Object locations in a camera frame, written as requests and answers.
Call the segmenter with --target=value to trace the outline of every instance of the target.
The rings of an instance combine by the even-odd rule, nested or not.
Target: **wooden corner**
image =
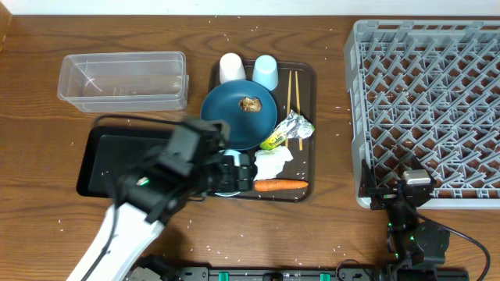
[[[9,10],[0,2],[0,52],[2,51],[3,43],[9,29],[10,20],[13,15]]]

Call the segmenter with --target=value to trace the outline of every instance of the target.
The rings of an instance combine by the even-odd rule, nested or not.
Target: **white crate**
[[[421,208],[500,208],[500,21],[360,20],[344,46],[356,200],[415,154],[437,180]]]

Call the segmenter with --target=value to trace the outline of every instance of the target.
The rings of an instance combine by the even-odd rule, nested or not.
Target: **crumpled napkin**
[[[277,174],[283,171],[284,163],[294,158],[288,148],[283,145],[272,150],[259,150],[255,156],[257,158],[255,160],[257,166],[255,180],[274,179]]]

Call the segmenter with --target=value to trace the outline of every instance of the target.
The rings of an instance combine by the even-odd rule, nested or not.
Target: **light blue cup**
[[[278,65],[270,55],[261,55],[255,61],[252,81],[265,87],[268,91],[278,86]]]

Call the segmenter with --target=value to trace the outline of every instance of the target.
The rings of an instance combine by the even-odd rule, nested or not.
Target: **brown food item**
[[[240,108],[244,112],[259,112],[263,109],[263,105],[258,98],[244,97],[240,100]]]
[[[275,191],[290,190],[307,187],[309,184],[303,180],[257,180],[255,190],[257,191]]]

